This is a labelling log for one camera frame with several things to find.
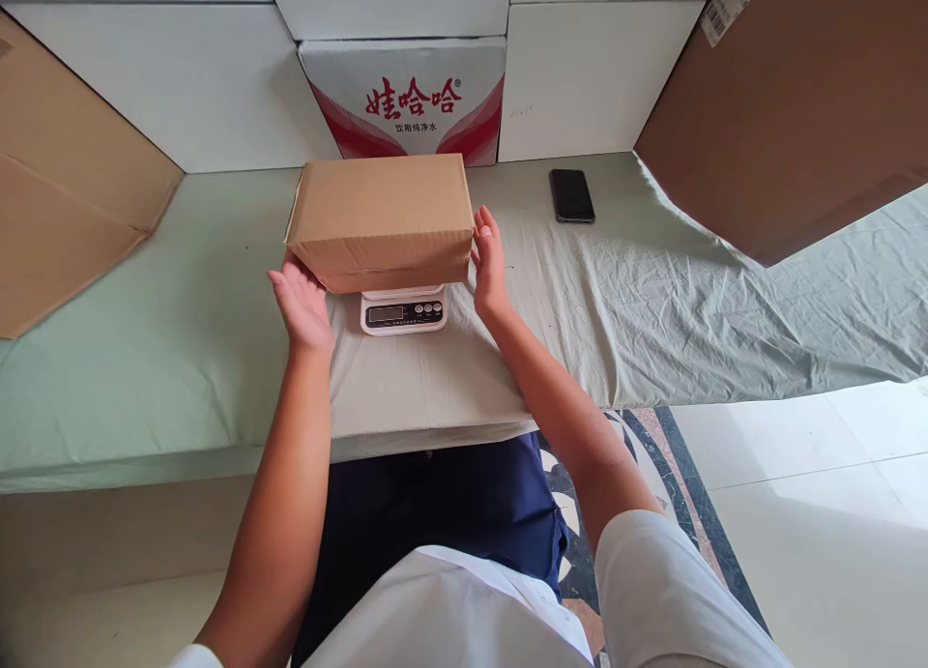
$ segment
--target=smartphone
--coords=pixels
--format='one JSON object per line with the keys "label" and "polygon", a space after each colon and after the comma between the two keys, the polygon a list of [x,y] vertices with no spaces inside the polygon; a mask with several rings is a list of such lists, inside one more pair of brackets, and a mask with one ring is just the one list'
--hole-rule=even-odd
{"label": "smartphone", "polygon": [[552,170],[551,191],[558,221],[593,223],[596,214],[583,170]]}

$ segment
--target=forearm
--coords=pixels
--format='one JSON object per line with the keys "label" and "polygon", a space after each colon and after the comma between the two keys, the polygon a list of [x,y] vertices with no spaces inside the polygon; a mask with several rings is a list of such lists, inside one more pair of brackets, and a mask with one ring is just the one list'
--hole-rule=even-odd
{"label": "forearm", "polygon": [[570,473],[594,552],[616,514],[632,508],[659,512],[612,424],[518,314],[507,306],[483,320],[538,428]]}
{"label": "forearm", "polygon": [[329,356],[291,353],[225,584],[197,637],[225,668],[286,662],[315,576],[330,445]]}

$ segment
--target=kitchen scale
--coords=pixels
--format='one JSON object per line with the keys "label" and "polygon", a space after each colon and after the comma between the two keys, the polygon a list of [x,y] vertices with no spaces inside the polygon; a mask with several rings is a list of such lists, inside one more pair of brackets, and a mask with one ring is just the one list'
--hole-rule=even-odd
{"label": "kitchen scale", "polygon": [[441,330],[445,284],[361,293],[361,329],[374,336]]}

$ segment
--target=mattress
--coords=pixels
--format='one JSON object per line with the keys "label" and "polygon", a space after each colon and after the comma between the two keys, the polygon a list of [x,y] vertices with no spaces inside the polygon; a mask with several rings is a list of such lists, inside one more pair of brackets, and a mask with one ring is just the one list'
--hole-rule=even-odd
{"label": "mattress", "polygon": [[[594,225],[554,220],[548,170],[583,169]],[[0,343],[0,491],[253,472],[287,353],[268,269],[297,170],[187,176],[156,235]],[[674,210],[631,154],[468,170],[504,234],[526,322],[601,406],[778,399],[928,374],[928,189],[764,269]],[[473,310],[362,333],[330,296],[333,459],[501,440],[531,428]]]}

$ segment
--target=hand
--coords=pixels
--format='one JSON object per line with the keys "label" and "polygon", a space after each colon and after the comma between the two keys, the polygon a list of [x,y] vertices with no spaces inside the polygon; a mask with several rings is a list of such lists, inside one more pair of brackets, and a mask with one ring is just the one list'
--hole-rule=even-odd
{"label": "hand", "polygon": [[506,290],[506,258],[503,255],[503,238],[500,227],[486,207],[474,214],[474,242],[471,259],[477,267],[477,291],[474,308],[484,322],[491,315],[510,307]]}
{"label": "hand", "polygon": [[326,310],[326,289],[290,250],[279,272],[268,272],[283,322],[290,334],[290,350],[332,355],[335,335]]}

